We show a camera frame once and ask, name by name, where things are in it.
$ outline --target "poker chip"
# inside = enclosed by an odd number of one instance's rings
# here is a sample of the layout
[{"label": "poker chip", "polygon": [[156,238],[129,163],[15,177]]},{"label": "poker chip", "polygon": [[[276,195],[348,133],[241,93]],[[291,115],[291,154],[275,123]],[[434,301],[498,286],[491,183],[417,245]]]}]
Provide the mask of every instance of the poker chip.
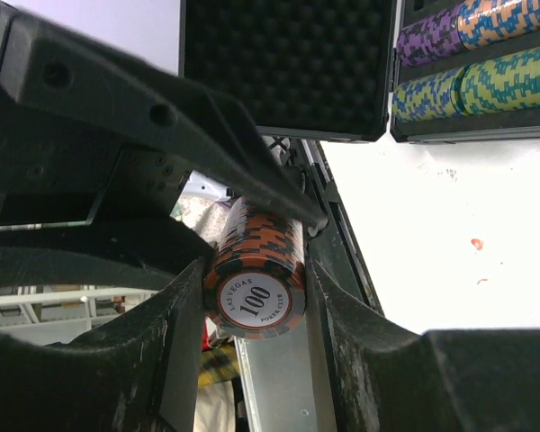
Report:
[{"label": "poker chip", "polygon": [[540,106],[540,48],[470,65],[460,97],[472,115]]},{"label": "poker chip", "polygon": [[204,279],[203,301],[208,317],[237,338],[293,329],[306,308],[302,225],[238,199]]},{"label": "poker chip", "polygon": [[420,122],[465,115],[460,86],[466,67],[424,76],[399,85],[392,111],[399,122]]},{"label": "poker chip", "polygon": [[540,30],[540,0],[465,0],[457,27],[468,50],[535,32]]},{"label": "poker chip", "polygon": [[458,33],[461,4],[404,27],[397,41],[403,66],[413,68],[466,50]]}]

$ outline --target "screw hole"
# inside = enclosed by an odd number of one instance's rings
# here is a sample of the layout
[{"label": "screw hole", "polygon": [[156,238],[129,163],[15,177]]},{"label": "screw hole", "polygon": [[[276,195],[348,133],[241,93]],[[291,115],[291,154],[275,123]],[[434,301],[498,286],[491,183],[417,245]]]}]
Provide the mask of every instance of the screw hole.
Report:
[{"label": "screw hole", "polygon": [[174,123],[172,112],[166,105],[154,105],[150,108],[150,119],[163,128]]},{"label": "screw hole", "polygon": [[51,61],[44,66],[42,79],[44,80],[44,83],[50,87],[67,87],[71,80],[70,69],[63,63]]},{"label": "screw hole", "polygon": [[162,167],[166,163],[166,157],[165,156],[158,156],[156,159],[156,166]]}]

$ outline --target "red stain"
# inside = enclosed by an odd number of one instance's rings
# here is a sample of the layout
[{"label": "red stain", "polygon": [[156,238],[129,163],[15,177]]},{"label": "red stain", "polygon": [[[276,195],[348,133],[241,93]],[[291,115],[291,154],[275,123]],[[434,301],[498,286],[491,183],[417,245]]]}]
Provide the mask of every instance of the red stain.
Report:
[{"label": "red stain", "polygon": [[476,248],[476,250],[482,250],[484,248],[484,242],[479,238],[473,238],[472,245]]}]

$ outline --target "black foam lining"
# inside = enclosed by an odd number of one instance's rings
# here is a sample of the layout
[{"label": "black foam lining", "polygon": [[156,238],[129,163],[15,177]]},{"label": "black foam lining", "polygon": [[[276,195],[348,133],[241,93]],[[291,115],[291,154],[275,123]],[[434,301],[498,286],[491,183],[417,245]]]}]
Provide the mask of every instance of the black foam lining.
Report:
[{"label": "black foam lining", "polygon": [[389,0],[188,1],[184,76],[235,95],[260,127],[375,140],[394,10]]},{"label": "black foam lining", "polygon": [[[413,24],[447,7],[458,5],[460,2],[461,0],[405,0],[402,27]],[[467,51],[451,58],[442,58],[439,61],[420,67],[407,68],[400,65],[398,83],[536,47],[540,47],[540,31],[494,43],[488,47]],[[516,130],[522,133],[523,128],[540,128],[540,108],[453,119],[407,123],[395,122],[391,127],[391,131],[396,140],[406,140],[408,137],[417,135],[441,134],[447,136],[448,134],[458,132],[477,132],[479,134],[477,138],[479,138],[480,132],[493,130],[505,130],[511,136],[512,132],[509,132],[510,130]],[[530,136],[540,136],[540,131],[532,129]]]}]

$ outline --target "white wall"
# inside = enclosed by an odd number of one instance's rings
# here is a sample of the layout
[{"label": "white wall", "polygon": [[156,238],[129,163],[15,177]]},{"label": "white wall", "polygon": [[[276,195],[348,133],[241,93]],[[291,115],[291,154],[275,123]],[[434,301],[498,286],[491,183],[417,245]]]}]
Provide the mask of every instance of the white wall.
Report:
[{"label": "white wall", "polygon": [[390,320],[540,327],[540,140],[323,147]]},{"label": "white wall", "polygon": [[8,3],[177,73],[180,0],[11,0]]}]

